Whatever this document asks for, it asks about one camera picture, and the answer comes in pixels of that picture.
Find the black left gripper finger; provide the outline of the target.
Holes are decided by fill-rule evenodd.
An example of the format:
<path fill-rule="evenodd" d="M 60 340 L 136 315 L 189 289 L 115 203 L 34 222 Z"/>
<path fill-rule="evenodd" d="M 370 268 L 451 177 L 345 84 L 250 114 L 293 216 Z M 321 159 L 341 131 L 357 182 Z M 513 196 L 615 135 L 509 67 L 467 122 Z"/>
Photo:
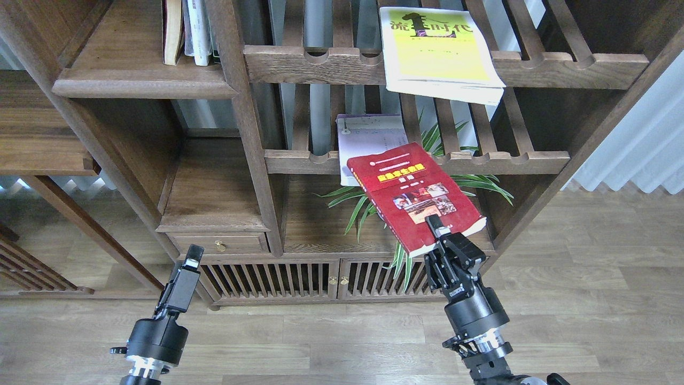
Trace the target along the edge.
<path fill-rule="evenodd" d="M 186 251 L 186 257 L 183 262 L 183 268 L 188 270 L 198 270 L 200 261 L 205 249 L 197 244 L 191 244 Z"/>

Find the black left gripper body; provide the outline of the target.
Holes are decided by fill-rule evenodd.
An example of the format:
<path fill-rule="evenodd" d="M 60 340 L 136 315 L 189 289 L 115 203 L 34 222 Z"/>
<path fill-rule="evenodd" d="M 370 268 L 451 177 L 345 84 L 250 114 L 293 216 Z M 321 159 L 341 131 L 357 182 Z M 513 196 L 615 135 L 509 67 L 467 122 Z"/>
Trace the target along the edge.
<path fill-rule="evenodd" d="M 199 277 L 198 265 L 179 265 L 164 287 L 153 317 L 135 323 L 127 341 L 126 359 L 136 369 L 178 366 L 189 332 L 176 319 L 190 307 Z"/>

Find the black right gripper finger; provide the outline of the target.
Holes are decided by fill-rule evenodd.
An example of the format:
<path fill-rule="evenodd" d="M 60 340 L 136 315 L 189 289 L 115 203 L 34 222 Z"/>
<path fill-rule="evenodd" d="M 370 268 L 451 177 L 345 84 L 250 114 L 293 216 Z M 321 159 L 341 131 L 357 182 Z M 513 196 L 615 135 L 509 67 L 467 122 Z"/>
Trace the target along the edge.
<path fill-rule="evenodd" d="M 435 239 L 440 239 L 443 236 L 448 236 L 452 232 L 447 225 L 444 225 L 437 214 L 430 215 L 425 218 L 425 222 Z"/>

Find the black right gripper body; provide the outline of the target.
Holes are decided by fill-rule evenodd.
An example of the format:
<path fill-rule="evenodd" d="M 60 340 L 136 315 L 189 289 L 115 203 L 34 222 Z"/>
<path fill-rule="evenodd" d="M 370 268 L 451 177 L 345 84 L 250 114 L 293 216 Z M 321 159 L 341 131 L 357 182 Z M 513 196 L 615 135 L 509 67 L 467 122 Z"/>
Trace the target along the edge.
<path fill-rule="evenodd" d="M 484 287 L 479 268 L 486 256 L 460 233 L 443 234 L 425 255 L 425 272 L 433 290 L 440 289 L 445 312 L 460 340 L 474 340 L 510 321 L 493 288 Z"/>

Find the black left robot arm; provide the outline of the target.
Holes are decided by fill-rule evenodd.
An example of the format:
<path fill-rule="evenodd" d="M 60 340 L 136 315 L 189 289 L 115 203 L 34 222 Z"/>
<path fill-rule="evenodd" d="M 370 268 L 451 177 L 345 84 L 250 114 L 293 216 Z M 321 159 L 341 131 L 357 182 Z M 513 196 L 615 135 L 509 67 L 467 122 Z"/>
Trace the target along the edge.
<path fill-rule="evenodd" d="M 183 263 L 178 263 L 162 291 L 151 318 L 139 319 L 124 348 L 111 348 L 134 363 L 122 384 L 160 384 L 159 377 L 179 364 L 188 330 L 176 322 L 190 306 L 197 286 L 204 248 L 191 244 Z"/>

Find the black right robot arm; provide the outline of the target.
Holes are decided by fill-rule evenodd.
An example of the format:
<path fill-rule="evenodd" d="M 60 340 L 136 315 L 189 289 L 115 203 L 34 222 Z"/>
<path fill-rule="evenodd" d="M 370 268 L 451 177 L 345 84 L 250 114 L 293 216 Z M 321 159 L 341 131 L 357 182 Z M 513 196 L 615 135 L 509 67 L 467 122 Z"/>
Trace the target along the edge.
<path fill-rule="evenodd" d="M 441 289 L 448 304 L 445 312 L 455 336 L 442 346 L 457 352 L 475 384 L 567 384 L 551 373 L 545 380 L 514 375 L 505 356 L 510 343 L 499 329 L 510 321 L 493 288 L 484 287 L 479 268 L 485 253 L 460 233 L 451 233 L 437 215 L 426 222 L 436 239 L 435 250 L 425 255 L 430 287 Z"/>

